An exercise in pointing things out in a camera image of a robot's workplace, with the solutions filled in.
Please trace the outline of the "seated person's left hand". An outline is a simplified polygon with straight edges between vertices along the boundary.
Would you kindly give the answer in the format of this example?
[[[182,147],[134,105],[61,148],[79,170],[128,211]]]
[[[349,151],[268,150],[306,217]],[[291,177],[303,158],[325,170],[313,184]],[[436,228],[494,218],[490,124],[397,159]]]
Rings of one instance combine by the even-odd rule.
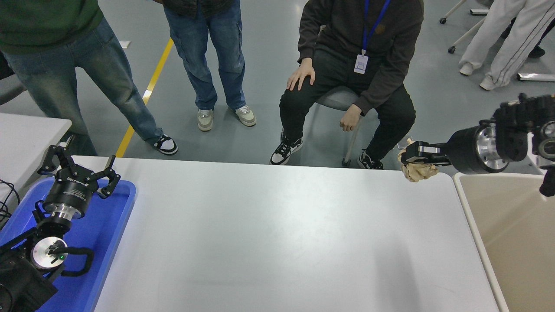
[[[352,132],[359,124],[362,110],[355,104],[352,104],[340,120],[340,127],[344,132]]]

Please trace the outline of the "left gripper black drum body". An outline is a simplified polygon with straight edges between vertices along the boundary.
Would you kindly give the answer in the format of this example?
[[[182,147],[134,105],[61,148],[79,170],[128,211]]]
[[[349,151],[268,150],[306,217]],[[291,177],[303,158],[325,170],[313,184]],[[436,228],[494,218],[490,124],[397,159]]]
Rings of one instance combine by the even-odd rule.
[[[60,169],[55,174],[54,184],[43,201],[48,213],[58,205],[65,205],[85,213],[93,193],[98,189],[95,173],[88,169]]]

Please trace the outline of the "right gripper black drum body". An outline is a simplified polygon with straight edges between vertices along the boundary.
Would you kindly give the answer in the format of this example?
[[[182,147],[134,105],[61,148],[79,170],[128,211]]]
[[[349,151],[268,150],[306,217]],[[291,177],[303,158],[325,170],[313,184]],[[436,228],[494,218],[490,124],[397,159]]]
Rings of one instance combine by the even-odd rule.
[[[459,130],[446,142],[445,154],[451,165],[464,174],[483,174],[483,162],[477,151],[477,137],[481,126]]]

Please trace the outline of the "seated person's right hand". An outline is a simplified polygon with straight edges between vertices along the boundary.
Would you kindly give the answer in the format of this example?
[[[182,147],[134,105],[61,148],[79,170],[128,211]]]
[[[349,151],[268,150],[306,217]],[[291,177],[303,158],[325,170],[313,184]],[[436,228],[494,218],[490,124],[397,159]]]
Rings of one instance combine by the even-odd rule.
[[[286,89],[289,89],[289,91],[294,91],[295,89],[301,91],[306,79],[308,79],[309,85],[313,85],[316,79],[313,59],[311,58],[304,58],[301,60],[299,67],[286,81]]]

